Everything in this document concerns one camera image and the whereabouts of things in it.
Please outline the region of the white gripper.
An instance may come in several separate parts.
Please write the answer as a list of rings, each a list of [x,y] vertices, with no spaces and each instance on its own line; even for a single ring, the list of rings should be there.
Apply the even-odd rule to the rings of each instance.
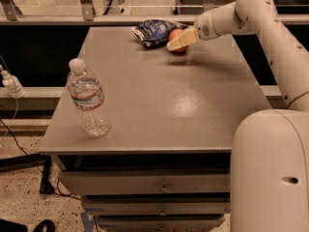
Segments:
[[[215,10],[206,11],[195,18],[194,28],[183,29],[180,35],[182,46],[195,44],[198,39],[209,41],[217,39],[220,35],[215,31],[214,27]]]

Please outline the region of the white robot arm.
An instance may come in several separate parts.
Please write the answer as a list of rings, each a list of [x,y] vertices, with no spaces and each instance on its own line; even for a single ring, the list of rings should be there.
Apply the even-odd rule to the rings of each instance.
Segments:
[[[167,48],[242,33],[257,35],[285,106],[253,113],[237,128],[230,231],[309,232],[309,52],[281,22],[273,0],[235,0],[206,11]]]

